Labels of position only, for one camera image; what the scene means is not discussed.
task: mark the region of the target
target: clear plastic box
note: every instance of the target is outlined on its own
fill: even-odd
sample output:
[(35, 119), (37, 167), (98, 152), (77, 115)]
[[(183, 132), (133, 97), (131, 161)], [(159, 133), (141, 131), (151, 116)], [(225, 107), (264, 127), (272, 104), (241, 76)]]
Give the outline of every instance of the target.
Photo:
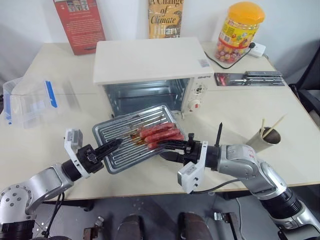
[(3, 84), (3, 114), (9, 125), (35, 127), (54, 118), (58, 107), (49, 80), (21, 77)]

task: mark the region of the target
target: sausage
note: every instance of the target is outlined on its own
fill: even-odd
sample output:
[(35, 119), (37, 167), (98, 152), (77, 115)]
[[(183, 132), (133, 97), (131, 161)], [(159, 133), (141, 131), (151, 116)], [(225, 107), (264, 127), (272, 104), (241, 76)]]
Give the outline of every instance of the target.
[(155, 134), (155, 133), (157, 133), (159, 131), (165, 131), (167, 129), (171, 129), (171, 128), (174, 128), (174, 127), (175, 127), (175, 124), (172, 123), (172, 122), (161, 123), (161, 124), (158, 124), (156, 126), (143, 129), (140, 132), (139, 135), (140, 135), (141, 139), (144, 139), (145, 137), (150, 136), (152, 134)]
[(165, 139), (160, 139), (158, 141), (154, 141), (154, 142), (150, 142), (147, 146), (150, 150), (153, 150), (155, 148), (157, 148), (158, 146), (158, 143), (161, 142), (161, 141), (165, 141), (165, 140), (184, 140), (185, 139), (185, 136), (183, 136), (181, 133), (178, 134), (178, 135), (174, 135), (174, 136), (170, 136), (168, 138), (165, 138)]
[(169, 129), (167, 131), (162, 131), (162, 132), (158, 132), (158, 133), (149, 135), (144, 139), (144, 141), (146, 143), (152, 143), (152, 142), (155, 142), (155, 141), (158, 141), (158, 140), (161, 140), (161, 139), (166, 139), (168, 137), (177, 135), (179, 133), (180, 133), (179, 129), (171, 128), (171, 129)]

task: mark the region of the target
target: yellow book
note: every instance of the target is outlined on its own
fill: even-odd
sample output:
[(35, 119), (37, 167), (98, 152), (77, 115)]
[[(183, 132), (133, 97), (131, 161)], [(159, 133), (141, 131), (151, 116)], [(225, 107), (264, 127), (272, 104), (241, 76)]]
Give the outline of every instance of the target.
[(149, 39), (179, 38), (184, 0), (148, 0)]

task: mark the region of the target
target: book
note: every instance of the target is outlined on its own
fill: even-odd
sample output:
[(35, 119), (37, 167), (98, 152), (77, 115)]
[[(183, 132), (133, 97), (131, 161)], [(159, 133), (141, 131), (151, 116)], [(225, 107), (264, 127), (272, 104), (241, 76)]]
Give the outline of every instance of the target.
[(179, 38), (184, 0), (148, 0), (149, 39)]
[(73, 53), (95, 53), (97, 42), (106, 40), (96, 0), (53, 2)]

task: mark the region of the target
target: chopsticks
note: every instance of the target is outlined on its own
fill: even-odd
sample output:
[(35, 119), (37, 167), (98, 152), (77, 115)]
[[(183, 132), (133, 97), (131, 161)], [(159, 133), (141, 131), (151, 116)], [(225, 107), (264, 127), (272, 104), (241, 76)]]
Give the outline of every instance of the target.
[(271, 133), (271, 131), (273, 129), (275, 129), (275, 127), (285, 118), (286, 115), (283, 115), (278, 121), (276, 121), (276, 123), (265, 133), (265, 134), (261, 134), (262, 136), (261, 138), (264, 139), (266, 136), (268, 136), (269, 133)]
[(261, 130), (260, 130), (260, 137), (261, 138), (263, 138), (262, 137), (262, 135), (264, 134), (264, 132), (265, 132), (265, 121), (266, 121), (266, 119), (265, 118), (263, 118), (262, 119), (262, 126), (261, 126)]

